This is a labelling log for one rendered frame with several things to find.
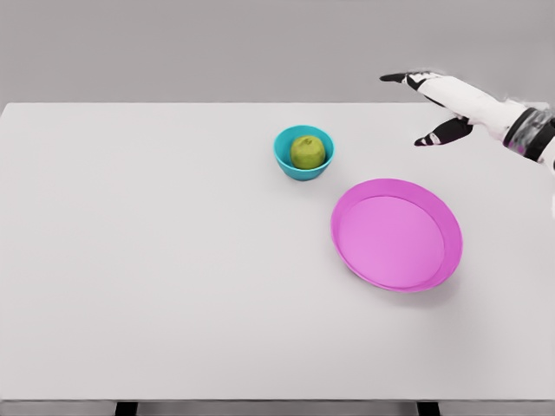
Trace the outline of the pink plate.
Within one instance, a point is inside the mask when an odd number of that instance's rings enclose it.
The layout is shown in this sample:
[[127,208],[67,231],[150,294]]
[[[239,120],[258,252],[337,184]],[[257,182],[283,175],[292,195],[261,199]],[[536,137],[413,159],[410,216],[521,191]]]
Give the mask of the pink plate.
[[401,179],[371,179],[336,202],[330,235],[338,256],[362,280],[400,293],[443,284],[463,253],[459,222],[430,190]]

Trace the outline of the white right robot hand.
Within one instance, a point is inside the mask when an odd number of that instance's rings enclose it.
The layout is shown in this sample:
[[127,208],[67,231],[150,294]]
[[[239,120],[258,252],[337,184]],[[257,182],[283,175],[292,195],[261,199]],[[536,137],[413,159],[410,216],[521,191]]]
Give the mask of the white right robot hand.
[[485,127],[497,140],[503,140],[510,129],[511,121],[506,118],[501,101],[456,77],[434,72],[405,72],[382,75],[379,80],[404,84],[454,114],[452,119],[416,140],[416,146],[452,143],[468,136],[476,125]]

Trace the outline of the green apple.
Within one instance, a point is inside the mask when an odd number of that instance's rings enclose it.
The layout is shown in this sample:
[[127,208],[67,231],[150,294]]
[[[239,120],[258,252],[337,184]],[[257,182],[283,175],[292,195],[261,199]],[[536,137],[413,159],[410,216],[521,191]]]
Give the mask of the green apple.
[[321,166],[326,158],[323,142],[316,136],[305,135],[293,140],[290,148],[291,164],[297,169],[311,170]]

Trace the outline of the blue bowl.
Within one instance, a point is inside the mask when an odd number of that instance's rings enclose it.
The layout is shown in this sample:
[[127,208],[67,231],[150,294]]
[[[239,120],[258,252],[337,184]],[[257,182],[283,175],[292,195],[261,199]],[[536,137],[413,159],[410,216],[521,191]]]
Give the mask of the blue bowl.
[[[318,137],[324,145],[326,158],[324,163],[318,168],[311,170],[301,170],[294,167],[290,159],[290,148],[294,139],[313,135]],[[284,174],[297,181],[310,181],[320,176],[333,160],[335,155],[335,142],[323,130],[307,125],[297,125],[283,130],[274,140],[273,152],[275,159]]]

